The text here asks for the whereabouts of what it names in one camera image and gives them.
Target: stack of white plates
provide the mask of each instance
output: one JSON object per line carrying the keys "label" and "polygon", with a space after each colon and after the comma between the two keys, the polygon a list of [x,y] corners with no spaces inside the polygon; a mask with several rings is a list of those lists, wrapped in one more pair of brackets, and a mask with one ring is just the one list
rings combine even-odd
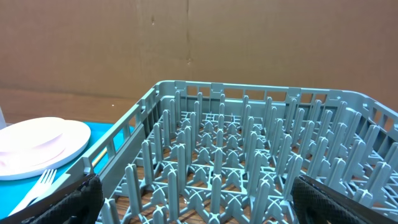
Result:
{"label": "stack of white plates", "polygon": [[90,128],[62,118],[36,118],[0,130],[0,180],[17,180],[56,169],[87,146]]}

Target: plastic fork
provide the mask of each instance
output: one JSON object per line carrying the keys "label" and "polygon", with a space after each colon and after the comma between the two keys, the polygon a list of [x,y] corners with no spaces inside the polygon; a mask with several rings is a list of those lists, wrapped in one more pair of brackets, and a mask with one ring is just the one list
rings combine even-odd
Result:
{"label": "plastic fork", "polygon": [[32,187],[32,189],[26,194],[24,199],[13,209],[13,211],[9,214],[12,215],[21,211],[22,209],[29,206],[29,204],[35,200],[37,197],[43,195],[50,187],[52,182],[54,181],[55,174],[57,170],[45,170],[40,179],[36,182],[36,184]]}

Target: brown cardboard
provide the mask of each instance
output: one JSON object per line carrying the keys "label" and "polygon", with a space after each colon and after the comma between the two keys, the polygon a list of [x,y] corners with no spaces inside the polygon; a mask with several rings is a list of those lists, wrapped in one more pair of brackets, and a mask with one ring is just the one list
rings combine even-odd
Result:
{"label": "brown cardboard", "polygon": [[0,30],[0,88],[134,99],[166,79],[253,83],[398,110],[396,0],[2,0]]}

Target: crate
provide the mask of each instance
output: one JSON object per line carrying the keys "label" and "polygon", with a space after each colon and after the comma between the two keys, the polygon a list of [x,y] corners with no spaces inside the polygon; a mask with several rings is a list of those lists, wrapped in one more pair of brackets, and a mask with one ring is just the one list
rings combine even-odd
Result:
{"label": "crate", "polygon": [[[353,91],[163,81],[52,191],[92,173],[106,149],[98,175],[107,199],[97,223],[192,223],[191,213],[206,223],[293,223],[289,193],[300,174],[397,220],[397,121]],[[122,220],[119,197],[129,199]]]}

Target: dish rack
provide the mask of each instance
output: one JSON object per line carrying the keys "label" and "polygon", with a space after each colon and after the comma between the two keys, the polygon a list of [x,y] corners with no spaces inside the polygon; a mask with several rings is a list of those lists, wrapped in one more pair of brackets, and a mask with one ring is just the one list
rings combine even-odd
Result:
{"label": "dish rack", "polygon": [[[300,174],[398,220],[397,116],[353,91],[163,81],[52,191],[92,173],[105,149],[97,223],[190,223],[192,212],[206,223],[293,223],[290,190]],[[129,204],[120,217],[119,197]]]}

